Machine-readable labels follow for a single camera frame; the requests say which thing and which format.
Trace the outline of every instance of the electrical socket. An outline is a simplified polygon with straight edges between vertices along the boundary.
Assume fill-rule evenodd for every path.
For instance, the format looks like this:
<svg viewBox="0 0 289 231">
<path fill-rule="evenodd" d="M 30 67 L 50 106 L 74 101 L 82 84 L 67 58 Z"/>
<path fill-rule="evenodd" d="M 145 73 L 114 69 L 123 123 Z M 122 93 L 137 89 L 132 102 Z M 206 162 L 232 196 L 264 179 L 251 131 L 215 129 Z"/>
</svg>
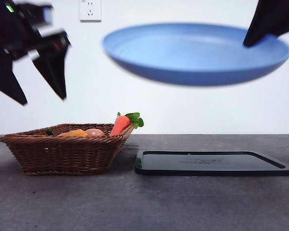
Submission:
<svg viewBox="0 0 289 231">
<path fill-rule="evenodd" d="M 79 0 L 79 17 L 81 22 L 102 20 L 101 0 Z"/>
</svg>

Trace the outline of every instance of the countertop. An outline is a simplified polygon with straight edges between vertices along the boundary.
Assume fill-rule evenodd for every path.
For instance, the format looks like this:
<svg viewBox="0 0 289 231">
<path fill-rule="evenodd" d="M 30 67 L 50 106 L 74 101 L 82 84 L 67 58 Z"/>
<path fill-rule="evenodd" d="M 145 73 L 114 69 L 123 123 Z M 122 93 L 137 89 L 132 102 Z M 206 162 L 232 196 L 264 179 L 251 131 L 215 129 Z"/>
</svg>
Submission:
<svg viewBox="0 0 289 231">
<path fill-rule="evenodd" d="M 107 173 L 27 176 L 0 143 L 0 231 L 289 231 L 288 177 L 142 176 L 138 150 L 258 151 L 289 135 L 131 135 Z"/>
</svg>

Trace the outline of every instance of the egg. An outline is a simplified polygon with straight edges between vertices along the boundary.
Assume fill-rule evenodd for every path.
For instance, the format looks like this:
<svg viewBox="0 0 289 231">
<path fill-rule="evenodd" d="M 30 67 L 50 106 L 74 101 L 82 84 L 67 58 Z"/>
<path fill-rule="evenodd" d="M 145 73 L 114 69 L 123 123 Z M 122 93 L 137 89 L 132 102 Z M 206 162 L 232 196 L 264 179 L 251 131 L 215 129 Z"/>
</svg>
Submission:
<svg viewBox="0 0 289 231">
<path fill-rule="evenodd" d="M 88 129 L 88 130 L 86 130 L 86 133 L 88 134 L 89 137 L 104 136 L 105 135 L 102 130 L 96 129 L 96 128 Z"/>
</svg>

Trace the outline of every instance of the black tray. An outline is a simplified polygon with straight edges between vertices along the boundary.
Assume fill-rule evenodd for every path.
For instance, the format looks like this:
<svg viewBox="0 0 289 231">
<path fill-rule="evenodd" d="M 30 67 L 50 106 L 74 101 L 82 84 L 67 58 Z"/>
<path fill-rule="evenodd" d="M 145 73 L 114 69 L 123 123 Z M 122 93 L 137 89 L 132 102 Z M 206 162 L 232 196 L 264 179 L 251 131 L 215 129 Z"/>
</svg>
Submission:
<svg viewBox="0 0 289 231">
<path fill-rule="evenodd" d="M 248 151 L 139 151 L 134 170 L 142 175 L 289 176 L 288 164 Z"/>
</svg>

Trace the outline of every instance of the white wall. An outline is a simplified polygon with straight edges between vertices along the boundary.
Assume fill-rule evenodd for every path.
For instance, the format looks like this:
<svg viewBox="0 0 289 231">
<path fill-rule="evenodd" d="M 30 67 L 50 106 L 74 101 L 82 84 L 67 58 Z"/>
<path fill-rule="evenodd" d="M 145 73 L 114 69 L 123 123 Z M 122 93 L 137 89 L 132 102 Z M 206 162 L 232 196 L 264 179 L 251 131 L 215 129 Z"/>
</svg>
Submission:
<svg viewBox="0 0 289 231">
<path fill-rule="evenodd" d="M 135 24 L 200 22 L 248 28 L 257 0 L 102 0 L 101 23 L 80 23 L 78 0 L 48 2 L 54 6 L 54 27 L 42 32 L 64 28 L 72 44 L 66 57 L 67 100 L 56 96 L 29 57 L 15 62 L 28 105 L 0 92 L 0 134 L 60 123 L 112 123 L 118 111 L 141 113 L 145 126 L 133 134 L 289 133 L 289 60 L 249 83 L 183 87 L 128 73 L 100 45 L 108 32 Z M 281 38 L 289 44 L 289 33 Z"/>
</svg>

